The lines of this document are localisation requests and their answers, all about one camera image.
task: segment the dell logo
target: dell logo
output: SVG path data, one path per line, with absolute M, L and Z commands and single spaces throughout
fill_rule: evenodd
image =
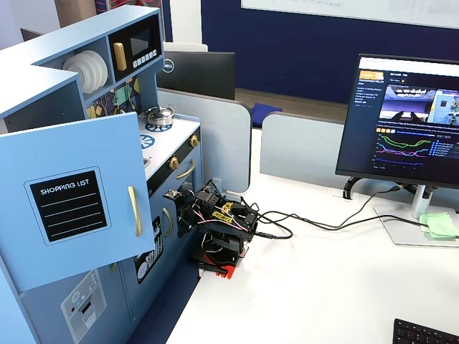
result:
M 174 68 L 175 68 L 174 62 L 171 59 L 166 59 L 164 61 L 163 72 L 172 73 L 174 71 Z

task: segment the stove knob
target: stove knob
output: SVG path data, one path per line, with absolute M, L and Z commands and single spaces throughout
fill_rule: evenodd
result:
M 190 139 L 189 139 L 189 145 L 191 147 L 197 147 L 199 145 L 199 140 L 198 140 L 198 137 L 196 135 L 193 135 Z
M 169 168 L 171 170 L 178 170 L 180 167 L 179 159 L 176 156 L 173 156 L 169 161 Z

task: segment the white plate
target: white plate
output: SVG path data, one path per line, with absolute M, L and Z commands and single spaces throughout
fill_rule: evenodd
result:
M 68 67 L 67 70 L 78 73 L 80 75 L 81 85 L 83 86 L 85 84 L 85 73 L 83 73 L 83 71 L 80 68 L 75 67 L 74 65 L 70 65 L 70 67 Z
M 102 70 L 100 70 L 98 62 L 88 54 L 78 54 L 78 59 L 85 60 L 94 72 L 95 75 L 95 86 L 94 90 L 100 87 L 100 82 L 102 81 Z
M 69 70 L 69 66 L 75 61 L 75 56 L 71 56 L 65 60 L 64 64 L 62 65 L 63 70 Z
M 74 56 L 74 59 L 71 61 L 71 64 L 74 67 L 80 68 L 85 75 L 85 84 L 83 85 L 83 93 L 90 95 L 95 90 L 95 70 L 93 66 L 88 62 L 86 57 L 89 58 L 86 54 L 77 54 Z
M 93 50 L 85 50 L 84 52 L 81 52 L 81 53 L 91 56 L 99 64 L 99 68 L 102 71 L 102 80 L 100 81 L 100 86 L 101 87 L 105 86 L 105 83 L 107 82 L 107 78 L 108 78 L 108 70 L 107 70 L 107 64 L 105 63 L 103 58 L 97 52 Z

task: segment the toy kitchen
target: toy kitchen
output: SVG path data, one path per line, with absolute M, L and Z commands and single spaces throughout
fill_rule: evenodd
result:
M 126 343 L 191 239 L 164 194 L 224 182 L 201 100 L 159 106 L 162 41 L 159 9 L 122 6 L 0 51 L 5 343 Z

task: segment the monitor stand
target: monitor stand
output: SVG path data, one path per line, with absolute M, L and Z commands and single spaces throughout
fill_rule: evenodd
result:
M 443 208 L 441 206 L 429 206 L 432 194 L 430 194 L 428 199 L 424 199 L 424 191 L 425 185 L 419 185 L 417 187 L 415 200 L 412 205 L 398 202 L 393 204 L 380 204 L 374 206 L 374 210 L 379 216 L 395 215 L 416 222 L 419 222 L 421 214 L 449 213 L 454 225 L 456 228 L 459 228 L 459 218 L 455 210 Z M 396 245 L 459 247 L 459 240 L 433 239 L 428 233 L 421 231 L 420 226 L 407 224 L 391 218 L 382 218 L 381 222 Z

